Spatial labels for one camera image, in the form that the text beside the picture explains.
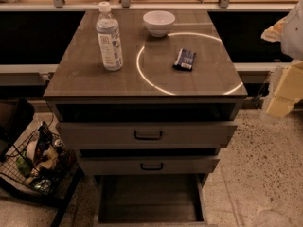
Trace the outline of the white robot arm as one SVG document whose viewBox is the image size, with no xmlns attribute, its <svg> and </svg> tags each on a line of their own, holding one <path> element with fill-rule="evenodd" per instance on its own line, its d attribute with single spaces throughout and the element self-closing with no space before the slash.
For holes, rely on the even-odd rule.
<svg viewBox="0 0 303 227">
<path fill-rule="evenodd" d="M 303 99 L 303 1 L 265 29 L 261 38 L 280 42 L 282 53 L 292 59 L 289 65 L 279 66 L 270 76 L 269 94 L 262 110 L 264 118 L 275 121 L 285 117 Z"/>
</svg>

